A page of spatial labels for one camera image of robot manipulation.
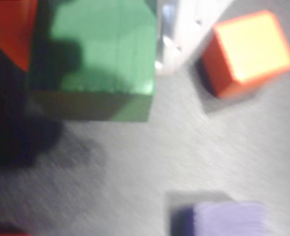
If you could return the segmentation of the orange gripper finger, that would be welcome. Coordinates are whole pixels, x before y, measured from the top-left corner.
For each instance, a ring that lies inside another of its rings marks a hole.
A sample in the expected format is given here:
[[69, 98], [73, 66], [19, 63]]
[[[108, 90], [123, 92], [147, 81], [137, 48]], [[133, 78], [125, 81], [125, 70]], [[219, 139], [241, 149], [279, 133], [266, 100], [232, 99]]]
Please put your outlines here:
[[0, 49], [27, 72], [37, 0], [0, 0]]

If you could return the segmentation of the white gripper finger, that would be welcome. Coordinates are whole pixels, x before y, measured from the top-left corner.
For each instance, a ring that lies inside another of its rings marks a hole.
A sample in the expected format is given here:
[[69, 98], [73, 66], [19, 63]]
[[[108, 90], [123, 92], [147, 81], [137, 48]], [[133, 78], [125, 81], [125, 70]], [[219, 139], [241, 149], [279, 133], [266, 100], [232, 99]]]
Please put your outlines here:
[[200, 46], [233, 0], [158, 0], [157, 75], [179, 69]]

